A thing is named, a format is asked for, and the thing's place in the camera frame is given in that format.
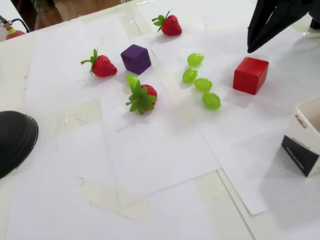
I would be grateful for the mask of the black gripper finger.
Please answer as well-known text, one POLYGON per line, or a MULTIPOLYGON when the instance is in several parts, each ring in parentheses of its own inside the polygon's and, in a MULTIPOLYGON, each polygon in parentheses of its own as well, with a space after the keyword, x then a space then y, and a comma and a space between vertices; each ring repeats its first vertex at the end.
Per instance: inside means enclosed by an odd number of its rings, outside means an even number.
MULTIPOLYGON (((274 38, 312 9, 313 2, 311 0, 277 0, 275 10, 262 31, 274 38)), ((253 47, 247 47, 247 52, 253 53, 263 45, 258 44, 258 41, 255 40, 253 47)))
POLYGON ((267 21, 277 6, 277 0, 258 0, 248 26, 247 47, 252 48, 255 40, 261 46, 271 40, 273 37, 263 31, 267 21))

